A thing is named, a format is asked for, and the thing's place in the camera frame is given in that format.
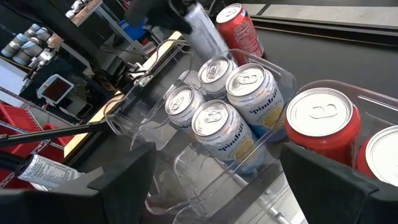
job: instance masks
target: clear plastic container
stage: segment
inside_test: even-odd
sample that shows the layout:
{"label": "clear plastic container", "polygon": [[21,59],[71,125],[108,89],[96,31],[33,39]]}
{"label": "clear plastic container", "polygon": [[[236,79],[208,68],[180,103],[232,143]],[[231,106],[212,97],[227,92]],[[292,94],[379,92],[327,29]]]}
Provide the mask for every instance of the clear plastic container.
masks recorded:
{"label": "clear plastic container", "polygon": [[[303,86],[298,93],[320,87],[344,93],[358,107],[362,127],[356,149],[378,131],[398,124],[398,100],[370,90],[334,80],[321,80]],[[269,180],[269,174],[258,175],[243,189],[234,186],[235,177],[220,177],[214,181],[202,192],[198,203],[178,213],[174,223],[307,223],[284,174],[270,187],[256,184]]]}
{"label": "clear plastic container", "polygon": [[[284,98],[284,106],[295,95],[296,79],[283,68],[238,49],[229,50],[223,55],[231,58],[245,58],[268,69],[277,81]],[[198,71],[201,66],[201,63],[195,64],[198,62],[198,58],[195,60],[195,56],[193,58],[183,57],[182,60],[193,62],[192,70],[194,71]],[[186,65],[183,69],[188,69],[189,64],[181,61],[178,64]],[[265,203],[272,203],[273,199],[280,194],[288,195],[287,183],[281,176],[281,165],[276,160],[279,156],[279,143],[268,142],[268,138],[273,133],[283,131],[284,113],[281,113],[271,131],[254,143],[252,148],[241,155],[236,162],[227,166],[195,139],[177,129],[167,117],[164,103],[171,90],[180,85],[191,85],[201,91],[197,73],[183,73],[179,76],[182,72],[183,70],[179,71],[178,75],[167,74],[167,76],[173,75],[178,79],[175,79],[171,88],[163,88],[163,95],[152,107],[148,107],[148,104],[143,102],[143,97],[137,97],[133,89],[117,105],[114,112],[106,117],[116,134],[132,137],[132,150],[142,141],[156,143],[158,154],[153,184],[146,200],[148,210],[154,214],[176,214],[188,205],[212,200],[216,203],[212,203],[205,210],[215,211],[242,189],[248,188],[250,184],[252,185],[249,188],[254,189],[252,192],[258,194],[253,201],[264,192]],[[134,103],[126,110],[126,105],[131,104],[131,101],[134,100],[138,103]],[[236,174],[242,163],[252,159],[252,155],[255,155],[257,150],[264,150],[264,147],[267,149],[267,156],[256,171],[246,175]]]}

